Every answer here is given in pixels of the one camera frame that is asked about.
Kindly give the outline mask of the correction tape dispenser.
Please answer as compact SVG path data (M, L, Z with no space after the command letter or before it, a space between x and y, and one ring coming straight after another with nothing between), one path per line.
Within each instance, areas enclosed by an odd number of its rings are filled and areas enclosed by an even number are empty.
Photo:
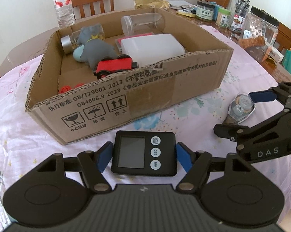
M247 120L256 109L255 102L248 94L238 94L229 104L223 124L237 125Z

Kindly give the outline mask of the white translucent plastic box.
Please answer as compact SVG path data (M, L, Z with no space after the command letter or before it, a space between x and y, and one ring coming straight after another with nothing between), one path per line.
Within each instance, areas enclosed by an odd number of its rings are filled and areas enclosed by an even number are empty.
M185 54L184 47L171 34L158 34L123 39L122 54L129 55L139 67Z

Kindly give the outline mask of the red wooden toy train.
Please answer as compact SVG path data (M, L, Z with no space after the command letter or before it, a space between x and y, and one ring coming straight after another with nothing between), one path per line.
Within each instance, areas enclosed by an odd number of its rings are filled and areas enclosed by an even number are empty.
M113 73L128 71L138 67L137 62L134 62L129 55L119 55L115 59L106 57L98 63L94 70L94 75L97 79L101 79Z

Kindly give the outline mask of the clear plastic jar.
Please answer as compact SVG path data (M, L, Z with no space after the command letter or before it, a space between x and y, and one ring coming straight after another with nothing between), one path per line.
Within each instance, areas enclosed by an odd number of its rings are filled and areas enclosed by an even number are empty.
M159 13L144 13L121 18L122 31L125 36L133 36L141 31L152 29L163 30L165 27L164 17Z

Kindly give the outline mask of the capsule bottle silver cap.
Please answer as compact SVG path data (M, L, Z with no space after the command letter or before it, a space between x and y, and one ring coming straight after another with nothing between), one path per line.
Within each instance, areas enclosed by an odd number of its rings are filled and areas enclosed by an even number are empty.
M98 36L101 40L104 40L104 30L101 24L95 24L93 26L82 27L80 30L73 32L71 35L64 36L61 38L61 45L65 54L72 53L76 48L80 46L77 44L80 33L86 28L90 29L90 32L93 34L98 33Z

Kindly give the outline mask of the pink card game box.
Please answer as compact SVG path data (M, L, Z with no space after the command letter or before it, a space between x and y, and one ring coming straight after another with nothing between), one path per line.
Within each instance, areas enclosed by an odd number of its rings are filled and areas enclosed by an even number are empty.
M115 45L118 48L119 53L122 53L122 47L121 47L121 41L122 40L130 39L130 38L134 38L134 37L151 36L151 35L154 35L154 33L153 32L149 32L149 33L143 33L143 34L138 34L138 35L118 38L118 39L115 40Z

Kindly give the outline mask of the black toy train car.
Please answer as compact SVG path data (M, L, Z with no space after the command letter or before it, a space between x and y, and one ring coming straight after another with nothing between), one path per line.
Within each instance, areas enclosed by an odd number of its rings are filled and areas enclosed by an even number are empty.
M72 89L76 89L76 88L78 88L78 87L81 87L81 86L83 86L83 85L84 85L84 83L79 83L79 84L77 84L77 85L74 86L74 87L71 87L71 86L69 86L69 85L66 85L66 86L61 87L61 88L59 89L58 93L59 93L59 94L63 94L63 93L66 93L66 92L68 92L68 91L70 91L70 90L72 90Z

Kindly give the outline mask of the light blue oval case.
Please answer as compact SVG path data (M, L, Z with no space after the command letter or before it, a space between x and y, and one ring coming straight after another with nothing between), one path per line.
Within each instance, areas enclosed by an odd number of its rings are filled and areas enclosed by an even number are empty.
M73 51L73 58L77 61L77 62L84 62L82 59L82 54L83 54L83 50L84 50L84 45L82 44L81 46L78 46L74 51Z

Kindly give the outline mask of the wooden chair right side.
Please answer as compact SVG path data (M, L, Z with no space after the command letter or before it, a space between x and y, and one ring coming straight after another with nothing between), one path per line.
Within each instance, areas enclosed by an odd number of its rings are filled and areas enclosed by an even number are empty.
M284 55L286 50L291 50L291 29L280 23L278 30L274 47Z

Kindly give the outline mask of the pen holder cup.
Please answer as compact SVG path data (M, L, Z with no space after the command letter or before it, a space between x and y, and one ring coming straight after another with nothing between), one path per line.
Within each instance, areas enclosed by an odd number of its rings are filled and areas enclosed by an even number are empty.
M229 30L241 34L246 14L249 12L250 0L234 0L228 24Z

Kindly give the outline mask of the small green lid jar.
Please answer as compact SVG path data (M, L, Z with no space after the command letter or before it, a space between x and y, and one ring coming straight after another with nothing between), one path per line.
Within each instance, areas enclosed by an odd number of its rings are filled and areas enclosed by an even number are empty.
M225 9L223 7L219 7L218 13L217 13L216 25L222 28L226 28L229 23L230 14L231 14L230 10Z

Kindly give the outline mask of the pink floral tablecloth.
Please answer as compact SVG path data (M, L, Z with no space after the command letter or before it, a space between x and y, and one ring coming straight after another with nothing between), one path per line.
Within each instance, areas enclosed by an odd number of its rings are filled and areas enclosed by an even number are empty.
M192 150L205 150L224 157L235 151L235 144L218 138L214 125L226 117L229 103L239 93L265 90L290 76L281 68L264 68L218 30L206 30L233 48L230 64L220 87L207 94L146 116L123 128L128 131L171 131L177 141ZM0 231L10 220L4 211L5 190L51 154L74 157L85 150L97 150L114 141L116 130L63 146L55 141L25 111L32 77L41 62L37 57L21 64L0 78Z

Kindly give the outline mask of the dark glass jar green label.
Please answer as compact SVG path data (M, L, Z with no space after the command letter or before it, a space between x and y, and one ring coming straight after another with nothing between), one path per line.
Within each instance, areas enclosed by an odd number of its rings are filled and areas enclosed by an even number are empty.
M215 5L209 2L198 1L196 6L196 17L203 21L212 21Z

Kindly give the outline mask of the open cardboard box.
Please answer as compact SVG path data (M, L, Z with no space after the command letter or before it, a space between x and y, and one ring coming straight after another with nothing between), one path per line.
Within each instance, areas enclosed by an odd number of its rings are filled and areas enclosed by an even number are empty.
M61 37L100 23L107 42L112 42L122 35L121 18L140 10L96 15L51 35L31 80L26 112L66 145L219 88L233 49L193 20L163 9L156 12L164 18L163 32L173 35L185 54L88 83L78 79L70 91L59 93L59 76L78 66L64 54Z

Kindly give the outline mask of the clear water bottle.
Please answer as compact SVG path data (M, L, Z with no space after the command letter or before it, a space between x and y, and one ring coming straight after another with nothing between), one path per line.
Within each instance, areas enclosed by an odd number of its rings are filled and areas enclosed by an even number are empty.
M72 0L53 0L59 29L75 23Z

